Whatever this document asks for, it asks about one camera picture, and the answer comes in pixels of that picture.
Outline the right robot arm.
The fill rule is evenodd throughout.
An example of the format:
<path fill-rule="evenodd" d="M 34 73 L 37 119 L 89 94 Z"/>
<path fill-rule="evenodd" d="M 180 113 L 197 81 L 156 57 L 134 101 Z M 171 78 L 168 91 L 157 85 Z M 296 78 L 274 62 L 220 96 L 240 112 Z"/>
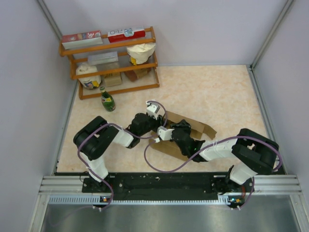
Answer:
<path fill-rule="evenodd" d="M 282 166 L 279 145 L 250 129 L 243 128 L 237 136 L 213 143 L 195 140 L 190 133 L 190 124 L 182 120 L 170 126 L 167 139 L 175 142 L 182 155 L 194 162 L 238 159 L 225 176 L 225 185 L 230 191 L 237 191 L 257 174 L 270 175 Z"/>

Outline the brown cardboard box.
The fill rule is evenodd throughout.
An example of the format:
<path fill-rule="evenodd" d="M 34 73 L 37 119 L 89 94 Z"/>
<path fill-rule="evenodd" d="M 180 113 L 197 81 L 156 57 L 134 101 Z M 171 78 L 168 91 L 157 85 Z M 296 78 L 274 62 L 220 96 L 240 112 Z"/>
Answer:
<path fill-rule="evenodd" d="M 205 142 L 201 139 L 202 135 L 213 140 L 217 134 L 217 131 L 205 123 L 170 111 L 167 112 L 166 119 L 168 120 L 166 128 L 172 129 L 168 132 L 171 138 L 150 144 L 150 147 L 179 160 L 187 161 L 201 149 Z"/>

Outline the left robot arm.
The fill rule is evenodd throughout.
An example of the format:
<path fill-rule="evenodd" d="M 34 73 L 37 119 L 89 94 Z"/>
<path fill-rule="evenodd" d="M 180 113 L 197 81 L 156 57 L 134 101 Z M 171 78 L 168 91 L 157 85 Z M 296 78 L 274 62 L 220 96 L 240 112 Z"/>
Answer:
<path fill-rule="evenodd" d="M 103 154 L 111 144 L 117 144 L 128 149 L 134 148 L 144 135 L 166 125 L 167 120 L 162 115 L 151 116 L 148 113 L 138 113 L 127 128 L 114 123 L 108 123 L 98 116 L 83 127 L 73 138 L 78 148 L 78 157 L 86 165 L 90 176 L 94 179 L 93 186 L 98 191 L 106 191 L 109 187 L 108 170 Z"/>

